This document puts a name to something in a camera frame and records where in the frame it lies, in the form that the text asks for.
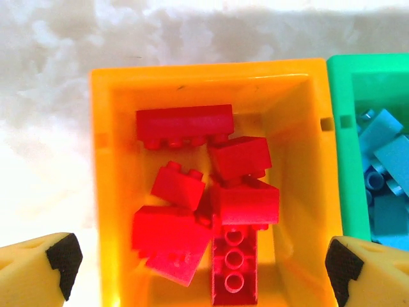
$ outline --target toy brick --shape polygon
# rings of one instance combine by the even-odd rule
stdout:
[[[155,255],[202,255],[211,229],[196,223],[189,210],[179,207],[143,206],[134,215],[132,249],[141,258]]]
[[[151,194],[172,204],[196,210],[205,190],[202,177],[203,174],[194,169],[183,174],[180,164],[169,161],[167,166],[159,169]]]
[[[222,225],[266,225],[279,220],[277,188],[247,177],[242,184],[225,188],[212,178],[211,198]]]
[[[261,178],[272,166],[266,138],[242,136],[230,139],[209,146],[209,154],[217,174],[230,182],[245,175]]]
[[[224,226],[213,239],[213,305],[257,304],[257,233],[252,226]]]
[[[379,147],[392,141],[403,129],[387,110],[381,110],[364,128],[359,135],[360,151],[363,156],[362,166],[364,171],[370,167],[369,160],[373,152]]]
[[[137,138],[147,149],[226,141],[234,131],[231,105],[176,107],[136,112]]]
[[[163,277],[187,287],[190,285],[197,267],[199,267],[206,247],[207,243],[202,245],[202,251],[195,253],[156,254],[146,261],[146,266],[157,271]]]
[[[409,200],[393,194],[374,199],[374,230],[378,236],[409,235]]]
[[[387,181],[391,191],[409,196],[409,139],[399,136],[374,153],[373,167],[381,173],[387,172],[393,180]]]

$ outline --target blue lego brick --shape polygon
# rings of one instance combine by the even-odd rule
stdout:
[[[373,152],[392,141],[402,129],[402,124],[385,109],[382,109],[370,120],[368,125],[359,134],[364,171],[370,167],[368,159],[373,157]]]
[[[375,197],[373,212],[374,235],[378,238],[400,235],[409,238],[408,209],[409,198],[406,196],[388,194]]]
[[[379,236],[372,235],[372,241],[380,243],[391,248],[409,251],[409,235]]]
[[[391,191],[396,195],[405,193],[409,196],[409,139],[399,136],[375,151],[374,156],[373,165],[381,164],[393,178],[387,182]]]

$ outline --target orange plastic bin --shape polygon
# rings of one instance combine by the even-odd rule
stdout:
[[[278,225],[259,232],[258,306],[336,306],[324,266],[342,235],[336,139],[324,59],[94,70],[91,75],[96,191],[105,307],[210,306],[210,247],[190,287],[144,267],[130,249],[132,216],[169,160],[208,181],[206,147],[149,151],[136,140],[135,112],[231,104],[234,136],[268,138],[281,190]]]

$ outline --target white surface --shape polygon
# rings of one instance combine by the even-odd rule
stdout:
[[[191,1],[0,1],[0,246],[75,232],[66,306],[99,305],[89,70],[409,50],[409,1]]]

